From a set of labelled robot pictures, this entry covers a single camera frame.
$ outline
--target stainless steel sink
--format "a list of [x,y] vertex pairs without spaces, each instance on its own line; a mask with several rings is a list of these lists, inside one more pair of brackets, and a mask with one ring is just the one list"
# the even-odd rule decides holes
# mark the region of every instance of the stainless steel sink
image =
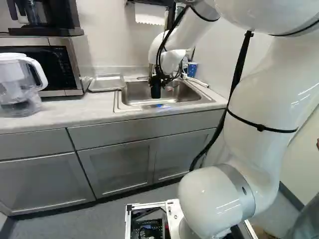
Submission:
[[147,81],[129,81],[122,90],[122,102],[127,106],[157,105],[177,102],[198,101],[201,96],[183,81],[174,80],[161,89],[161,98],[152,99]]
[[161,90],[160,99],[152,99],[147,79],[126,79],[125,87],[116,93],[115,112],[153,108],[182,107],[216,102],[188,81],[176,79]]

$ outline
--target microwave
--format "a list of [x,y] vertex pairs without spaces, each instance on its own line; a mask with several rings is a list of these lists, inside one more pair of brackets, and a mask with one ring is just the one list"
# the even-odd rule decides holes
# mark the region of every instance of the microwave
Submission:
[[[0,53],[24,53],[37,60],[48,79],[41,97],[78,96],[87,90],[94,75],[85,35],[72,37],[1,36]],[[36,84],[37,75],[30,67]]]

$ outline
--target black strap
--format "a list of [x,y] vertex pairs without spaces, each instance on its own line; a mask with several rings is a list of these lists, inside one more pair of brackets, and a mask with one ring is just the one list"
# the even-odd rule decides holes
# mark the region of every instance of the black strap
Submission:
[[[238,60],[236,63],[233,81],[232,81],[232,84],[230,87],[230,95],[228,98],[228,104],[229,104],[229,100],[231,98],[231,95],[233,94],[234,89],[236,88],[236,86],[240,82],[241,74],[243,72],[245,59],[246,59],[246,55],[247,55],[247,51],[248,51],[248,47],[249,47],[250,38],[252,38],[253,36],[254,36],[254,34],[251,31],[247,31],[245,34],[245,38],[244,38],[243,44],[241,46]],[[225,110],[223,112],[223,115],[219,120],[218,126],[214,132],[212,139],[209,141],[209,143],[206,145],[206,147],[193,159],[193,161],[189,167],[190,171],[193,171],[195,169],[195,166],[196,166],[197,162],[199,161],[199,159],[201,159],[202,156],[209,151],[209,149],[212,147],[212,145],[215,143],[215,141],[219,137],[221,131],[224,128],[226,114],[227,114],[227,110]]]
[[203,19],[204,21],[214,22],[214,21],[217,21],[217,20],[219,19],[219,18],[218,18],[218,19],[210,20],[210,19],[208,19],[208,18],[203,17],[202,15],[200,15],[200,14],[198,13],[198,11],[196,11],[196,9],[195,9],[193,6],[191,6],[190,8],[193,10],[193,12],[194,12],[199,18]]
[[271,132],[276,132],[276,133],[294,133],[294,132],[296,132],[296,131],[298,130],[298,127],[297,127],[296,129],[292,129],[292,130],[289,130],[289,129],[269,128],[269,127],[267,127],[267,126],[265,126],[265,125],[263,125],[263,124],[252,123],[252,122],[250,122],[250,121],[248,121],[248,120],[245,120],[245,119],[243,119],[243,118],[240,118],[239,116],[237,116],[237,115],[235,115],[234,113],[232,113],[229,109],[227,109],[227,112],[228,112],[231,116],[233,116],[235,119],[237,119],[237,120],[239,120],[239,121],[241,121],[241,122],[243,122],[243,123],[245,123],[245,124],[248,124],[248,125],[250,125],[250,126],[252,126],[252,127],[257,128],[257,130],[258,130],[259,132],[262,132],[262,131],[266,130],[266,131],[271,131]]
[[297,33],[300,33],[300,32],[303,32],[303,31],[306,31],[306,30],[308,30],[309,28],[311,28],[311,27],[313,27],[313,26],[317,25],[318,23],[319,23],[319,20],[315,21],[315,22],[314,22],[314,23],[312,23],[311,25],[309,25],[309,26],[307,26],[307,27],[305,27],[305,28],[303,28],[303,29],[301,29],[301,30],[294,31],[294,32],[292,32],[292,33],[279,34],[279,35],[272,35],[272,34],[269,34],[269,35],[270,35],[270,36],[292,36],[292,35],[295,35],[295,34],[297,34]]

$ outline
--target metal tray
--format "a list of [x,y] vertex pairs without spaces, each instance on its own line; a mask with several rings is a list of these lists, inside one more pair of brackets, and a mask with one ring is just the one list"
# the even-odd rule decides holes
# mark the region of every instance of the metal tray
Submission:
[[91,92],[106,92],[118,91],[124,87],[125,81],[122,74],[103,74],[96,75],[88,89]]

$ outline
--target paper towel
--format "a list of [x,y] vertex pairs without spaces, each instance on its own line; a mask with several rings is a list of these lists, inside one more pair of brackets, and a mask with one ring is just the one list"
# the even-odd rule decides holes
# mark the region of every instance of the paper towel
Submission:
[[137,23],[164,26],[165,11],[165,6],[135,3],[135,21]]

